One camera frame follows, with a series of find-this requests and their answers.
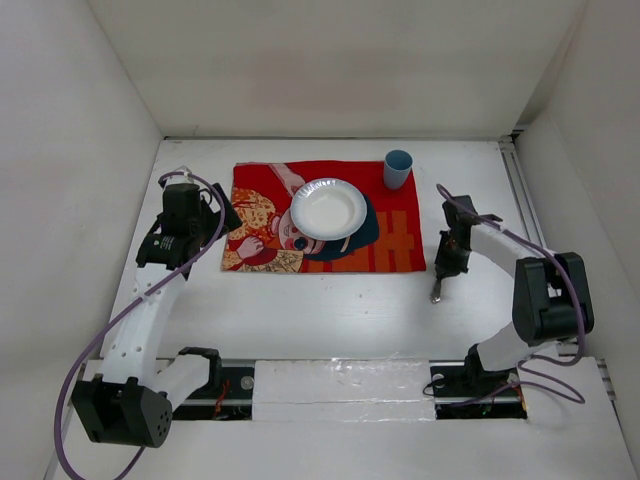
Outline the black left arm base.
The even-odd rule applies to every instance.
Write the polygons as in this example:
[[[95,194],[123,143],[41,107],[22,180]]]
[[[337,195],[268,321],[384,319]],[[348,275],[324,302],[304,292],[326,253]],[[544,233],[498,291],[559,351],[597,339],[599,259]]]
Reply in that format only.
[[[223,360],[218,387],[202,387],[173,414],[174,421],[245,421],[252,419],[255,362]]]

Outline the red patterned cloth placemat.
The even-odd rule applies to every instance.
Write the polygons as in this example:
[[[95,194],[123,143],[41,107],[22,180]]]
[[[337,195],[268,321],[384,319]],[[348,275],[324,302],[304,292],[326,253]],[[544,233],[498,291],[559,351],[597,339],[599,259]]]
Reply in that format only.
[[[317,241],[293,225],[293,195],[320,178],[345,180],[364,195],[366,220],[356,233]],[[415,181],[408,178],[400,189],[388,189],[379,161],[238,164],[231,204],[242,225],[227,237],[224,271],[406,273],[426,268]]]

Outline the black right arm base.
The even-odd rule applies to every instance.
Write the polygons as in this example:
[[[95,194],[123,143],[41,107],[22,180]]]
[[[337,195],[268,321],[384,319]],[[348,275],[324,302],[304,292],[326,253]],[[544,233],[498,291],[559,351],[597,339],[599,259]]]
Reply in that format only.
[[[462,363],[431,363],[430,375],[422,394],[435,399],[437,420],[527,418],[519,386],[495,393],[519,380],[516,369],[485,370],[476,345],[468,350]]]

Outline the blue plastic cup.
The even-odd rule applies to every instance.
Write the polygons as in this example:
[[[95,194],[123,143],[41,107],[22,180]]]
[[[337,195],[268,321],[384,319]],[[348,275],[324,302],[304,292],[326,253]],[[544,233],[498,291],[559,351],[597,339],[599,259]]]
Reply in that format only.
[[[413,157],[404,150],[392,150],[384,159],[383,181],[390,190],[400,189],[413,167]]]

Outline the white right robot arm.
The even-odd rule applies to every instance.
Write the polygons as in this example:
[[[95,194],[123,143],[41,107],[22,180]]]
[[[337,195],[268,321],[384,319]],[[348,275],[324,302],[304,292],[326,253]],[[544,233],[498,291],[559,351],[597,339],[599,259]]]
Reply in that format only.
[[[468,195],[452,196],[444,187],[439,191],[448,228],[440,233],[431,301],[440,301],[444,280],[468,272],[473,253],[513,280],[511,322],[470,348],[469,364],[462,369],[465,387],[486,393],[497,384],[498,371],[530,360],[577,364],[594,326],[582,257],[547,250],[505,228],[499,217],[478,214]]]

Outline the silver table knife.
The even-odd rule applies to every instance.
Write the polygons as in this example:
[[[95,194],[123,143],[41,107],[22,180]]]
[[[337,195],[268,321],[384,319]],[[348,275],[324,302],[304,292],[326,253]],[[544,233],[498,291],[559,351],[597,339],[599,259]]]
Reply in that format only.
[[[441,277],[436,278],[429,296],[432,304],[438,304],[441,301],[442,282],[443,279]]]

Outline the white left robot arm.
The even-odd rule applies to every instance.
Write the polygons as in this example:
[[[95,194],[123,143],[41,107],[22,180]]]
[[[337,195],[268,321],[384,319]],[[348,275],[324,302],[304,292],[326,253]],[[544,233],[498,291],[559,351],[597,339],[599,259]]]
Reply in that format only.
[[[90,381],[76,382],[71,401],[94,443],[160,447],[174,411],[192,394],[224,386],[220,354],[185,347],[165,370],[156,358],[172,307],[193,264],[242,222],[219,184],[176,172],[162,177],[162,211],[138,249],[132,307]]]

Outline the white blue-rimmed plate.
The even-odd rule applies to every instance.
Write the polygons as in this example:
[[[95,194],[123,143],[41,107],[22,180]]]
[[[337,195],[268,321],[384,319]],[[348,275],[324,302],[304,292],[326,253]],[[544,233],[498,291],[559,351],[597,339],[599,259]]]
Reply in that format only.
[[[289,209],[293,224],[304,235],[320,241],[354,234],[364,224],[367,212],[361,191],[336,178],[306,183],[293,196]]]

